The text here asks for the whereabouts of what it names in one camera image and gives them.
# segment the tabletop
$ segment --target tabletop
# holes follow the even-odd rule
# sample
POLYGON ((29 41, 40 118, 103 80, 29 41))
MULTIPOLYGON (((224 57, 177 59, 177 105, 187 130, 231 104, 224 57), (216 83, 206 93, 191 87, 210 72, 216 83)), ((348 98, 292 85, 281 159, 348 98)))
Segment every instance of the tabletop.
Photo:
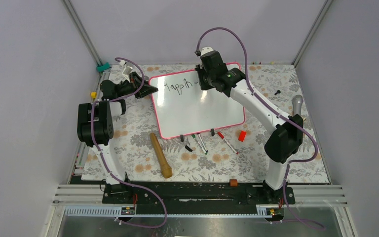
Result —
MULTIPOLYGON (((149 78, 162 74, 191 70, 194 65, 141 65, 149 78)), ((113 65, 109 80, 115 83, 124 80, 122 66, 113 65)), ((292 98, 302 94, 296 70, 293 65, 249 65, 248 76, 251 83, 276 106, 292 113, 292 98)), ((269 137, 265 128, 247 110, 243 124, 218 129, 239 152, 232 152, 227 144, 216 134, 209 132, 201 136, 208 149, 205 155, 191 136, 186 136, 182 143, 180 138, 163 140, 159 136, 152 97, 126 99, 127 112, 113 117, 115 152, 124 165, 132 181, 191 181, 191 182, 261 182, 266 177, 269 158, 264 145, 269 137), (244 142, 238 141, 241 131, 246 132, 244 142), (165 179, 160 173, 159 163, 154 153, 149 134, 154 132, 162 146, 166 160, 172 167, 173 176, 165 179), (185 145, 193 149, 189 152, 185 145)), ((312 123, 308 116, 306 102, 302 107, 304 128, 314 135, 312 123)), ((308 159, 313 155, 312 142, 304 137, 303 144, 294 155, 295 159, 308 159)), ((103 168, 96 155, 89 150, 82 180, 104 179, 103 168)), ((329 183, 326 169, 320 153, 316 159, 307 163, 293 163, 288 181, 292 183, 329 183)))

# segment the gray floor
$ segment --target gray floor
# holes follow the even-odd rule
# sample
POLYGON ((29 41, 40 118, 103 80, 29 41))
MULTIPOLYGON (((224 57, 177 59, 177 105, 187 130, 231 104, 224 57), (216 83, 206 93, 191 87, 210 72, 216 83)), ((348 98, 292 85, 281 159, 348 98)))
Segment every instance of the gray floor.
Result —
MULTIPOLYGON (((341 236, 335 213, 331 208, 300 208, 302 218, 318 221, 326 231, 309 229, 301 223, 263 224, 264 219, 253 218, 168 218, 159 229, 143 229, 126 225, 119 226, 113 218, 65 216, 59 232, 60 237, 336 237, 341 236)), ((284 218, 292 219, 286 210, 284 218)), ((134 218, 133 223, 156 225, 159 218, 134 218)))

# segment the marker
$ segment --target marker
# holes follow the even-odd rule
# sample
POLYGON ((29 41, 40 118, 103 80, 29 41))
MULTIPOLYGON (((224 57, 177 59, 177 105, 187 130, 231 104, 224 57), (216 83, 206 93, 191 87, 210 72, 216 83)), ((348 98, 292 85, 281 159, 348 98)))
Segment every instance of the marker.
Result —
POLYGON ((205 150, 206 152, 208 152, 207 147, 205 146, 205 143, 204 143, 204 141, 203 141, 202 138, 201 138, 201 135, 200 135, 199 133, 197 133, 197 136, 198 136, 198 138, 200 139, 200 142, 201 142, 202 146, 204 147, 204 150, 205 150))
POLYGON ((192 138, 198 143, 198 145, 200 146, 200 148, 202 149, 202 151, 207 154, 207 151, 204 149, 204 147, 202 146, 202 144, 195 138, 195 135, 191 135, 192 138))
POLYGON ((230 145, 230 143, 226 140, 226 138, 223 136, 223 134, 222 134, 221 132, 218 132, 217 134, 223 139, 224 142, 226 142, 226 144, 230 147, 230 149, 231 149, 234 153, 236 153, 236 155, 239 154, 239 152, 237 152, 237 151, 236 151, 236 150, 230 145))

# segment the red marker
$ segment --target red marker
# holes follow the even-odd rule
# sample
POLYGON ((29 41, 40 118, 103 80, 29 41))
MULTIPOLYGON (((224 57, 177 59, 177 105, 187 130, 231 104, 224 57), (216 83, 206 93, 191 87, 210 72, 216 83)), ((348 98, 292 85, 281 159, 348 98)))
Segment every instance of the red marker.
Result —
POLYGON ((234 153, 236 153, 236 155, 239 154, 239 152, 237 152, 237 151, 236 151, 236 150, 230 145, 230 143, 226 140, 226 138, 223 136, 223 134, 222 134, 221 132, 218 132, 217 134, 223 139, 224 142, 226 142, 226 144, 230 147, 230 149, 231 149, 234 153))

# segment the white wall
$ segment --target white wall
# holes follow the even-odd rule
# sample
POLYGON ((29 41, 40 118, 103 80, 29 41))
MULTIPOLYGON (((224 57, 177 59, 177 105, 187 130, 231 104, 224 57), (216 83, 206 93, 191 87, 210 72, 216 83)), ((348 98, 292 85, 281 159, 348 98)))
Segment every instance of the white wall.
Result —
POLYGON ((379 236, 379 1, 335 1, 298 74, 359 236, 379 236))
MULTIPOLYGON (((235 31, 249 61, 291 63, 325 0, 72 0, 102 60, 194 63, 202 33, 212 27, 235 31)), ((232 35, 212 32, 201 46, 225 61, 243 61, 232 35)))
POLYGON ((0 237, 40 233, 96 79, 61 1, 0 0, 0 237))

